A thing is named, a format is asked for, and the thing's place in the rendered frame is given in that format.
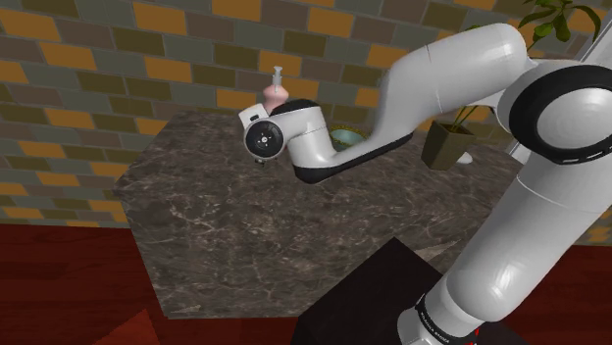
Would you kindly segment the pink soap dispenser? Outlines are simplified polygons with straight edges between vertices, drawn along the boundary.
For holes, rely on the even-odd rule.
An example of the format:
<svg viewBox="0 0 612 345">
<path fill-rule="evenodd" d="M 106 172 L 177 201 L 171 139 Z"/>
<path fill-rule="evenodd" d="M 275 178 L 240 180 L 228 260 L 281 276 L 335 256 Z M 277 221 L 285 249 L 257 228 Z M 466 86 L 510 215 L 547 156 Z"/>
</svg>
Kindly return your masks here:
<svg viewBox="0 0 612 345">
<path fill-rule="evenodd" d="M 270 114 L 274 108 L 283 104 L 289 97 L 287 90 L 282 86 L 281 80 L 281 66 L 274 66 L 274 74 L 272 84 L 266 87 L 263 91 L 265 102 L 263 103 L 264 109 Z"/>
</svg>

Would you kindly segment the teal bowl with gold rim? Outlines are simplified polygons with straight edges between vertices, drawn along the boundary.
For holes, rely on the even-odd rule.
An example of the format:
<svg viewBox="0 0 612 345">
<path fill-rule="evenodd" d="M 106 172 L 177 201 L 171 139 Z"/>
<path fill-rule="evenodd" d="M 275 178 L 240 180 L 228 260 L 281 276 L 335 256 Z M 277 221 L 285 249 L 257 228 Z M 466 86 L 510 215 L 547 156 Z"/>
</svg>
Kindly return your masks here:
<svg viewBox="0 0 612 345">
<path fill-rule="evenodd" d="M 334 150 L 340 152 L 365 141 L 368 134 L 348 125 L 333 125 L 330 127 L 330 138 Z"/>
</svg>

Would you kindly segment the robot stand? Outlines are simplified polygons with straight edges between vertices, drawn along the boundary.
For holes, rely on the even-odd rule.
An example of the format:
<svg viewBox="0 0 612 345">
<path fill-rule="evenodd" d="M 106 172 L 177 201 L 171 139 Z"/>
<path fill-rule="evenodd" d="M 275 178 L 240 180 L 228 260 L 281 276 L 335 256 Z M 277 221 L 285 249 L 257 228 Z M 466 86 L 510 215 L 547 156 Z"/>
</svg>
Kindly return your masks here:
<svg viewBox="0 0 612 345">
<path fill-rule="evenodd" d="M 399 315 L 440 278 L 391 238 L 298 318 L 290 345 L 401 345 Z"/>
</svg>

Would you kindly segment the potted plant in olive pot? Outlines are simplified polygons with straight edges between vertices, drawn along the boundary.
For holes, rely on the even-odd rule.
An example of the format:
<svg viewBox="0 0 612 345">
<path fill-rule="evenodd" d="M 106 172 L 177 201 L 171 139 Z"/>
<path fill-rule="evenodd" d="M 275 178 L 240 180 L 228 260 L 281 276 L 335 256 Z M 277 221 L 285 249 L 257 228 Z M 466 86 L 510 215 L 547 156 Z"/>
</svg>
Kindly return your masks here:
<svg viewBox="0 0 612 345">
<path fill-rule="evenodd" d="M 580 5 L 574 0 L 525 0 L 524 4 L 533 4 L 539 8 L 521 19 L 518 27 L 533 22 L 548 21 L 536 25 L 532 30 L 533 46 L 543 38 L 554 35 L 558 41 L 566 42 L 571 38 L 569 22 L 577 13 L 587 16 L 593 25 L 593 33 L 580 45 L 581 50 L 574 56 L 574 60 L 592 63 L 595 58 L 588 55 L 600 43 L 612 25 L 612 13 L 600 17 L 591 7 Z M 468 147 L 476 140 L 476 135 L 463 126 L 464 121 L 471 116 L 479 105 L 464 106 L 455 116 L 453 123 L 431 121 L 431 126 L 423 147 L 421 159 L 432 170 L 446 171 L 454 166 L 456 161 L 467 152 Z"/>
</svg>

